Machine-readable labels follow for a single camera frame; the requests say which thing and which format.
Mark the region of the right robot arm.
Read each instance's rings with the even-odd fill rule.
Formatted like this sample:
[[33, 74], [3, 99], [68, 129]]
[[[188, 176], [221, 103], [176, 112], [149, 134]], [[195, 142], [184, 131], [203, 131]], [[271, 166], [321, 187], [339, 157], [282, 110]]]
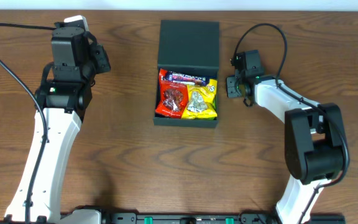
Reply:
[[334, 103], [308, 100], [282, 80], [266, 75], [257, 50], [235, 52], [235, 69], [226, 79], [230, 98], [269, 110], [284, 125], [285, 163], [290, 173], [283, 196], [271, 215], [256, 214], [257, 223], [345, 223], [342, 215], [313, 215], [323, 189], [338, 184], [349, 168], [342, 114]]

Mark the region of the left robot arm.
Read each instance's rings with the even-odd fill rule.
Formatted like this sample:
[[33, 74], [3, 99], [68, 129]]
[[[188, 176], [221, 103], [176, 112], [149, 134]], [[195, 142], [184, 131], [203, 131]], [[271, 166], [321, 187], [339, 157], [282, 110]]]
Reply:
[[103, 46], [79, 22], [52, 28], [53, 61], [43, 69], [35, 103], [35, 128], [20, 184], [1, 223], [102, 223], [98, 209], [61, 213], [61, 191], [71, 147], [92, 99], [97, 74], [111, 66]]

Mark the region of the dark green hinged box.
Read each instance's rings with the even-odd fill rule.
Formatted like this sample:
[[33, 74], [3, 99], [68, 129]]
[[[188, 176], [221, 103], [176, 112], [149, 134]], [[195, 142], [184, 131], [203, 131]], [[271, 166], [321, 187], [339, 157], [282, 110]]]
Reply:
[[217, 80], [219, 23], [162, 20], [157, 69]]

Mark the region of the red candy bag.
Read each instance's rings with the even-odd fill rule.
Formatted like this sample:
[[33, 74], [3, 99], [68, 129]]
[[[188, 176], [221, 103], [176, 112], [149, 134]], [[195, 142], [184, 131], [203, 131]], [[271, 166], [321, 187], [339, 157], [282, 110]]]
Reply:
[[181, 119], [188, 103], [187, 86], [165, 78], [167, 70], [159, 71], [160, 101], [155, 109], [159, 115]]

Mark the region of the yellow candy bag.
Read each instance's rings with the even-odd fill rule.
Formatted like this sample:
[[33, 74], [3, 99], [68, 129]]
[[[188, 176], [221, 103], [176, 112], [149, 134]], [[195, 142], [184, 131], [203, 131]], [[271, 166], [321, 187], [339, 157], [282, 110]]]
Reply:
[[215, 108], [217, 80], [210, 79], [206, 86], [187, 85], [188, 103], [182, 119], [214, 119], [218, 117]]

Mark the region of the Dairy Milk chocolate bar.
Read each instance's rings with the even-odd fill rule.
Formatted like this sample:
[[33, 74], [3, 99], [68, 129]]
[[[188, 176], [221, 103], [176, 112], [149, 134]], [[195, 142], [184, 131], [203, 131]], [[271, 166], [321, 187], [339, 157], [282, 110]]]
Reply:
[[187, 74], [171, 72], [171, 71], [168, 71], [166, 74], [162, 75], [162, 78], [166, 81], [176, 82], [186, 85], [206, 86], [209, 83], [209, 78], [207, 77], [197, 77], [193, 75], [187, 75]]

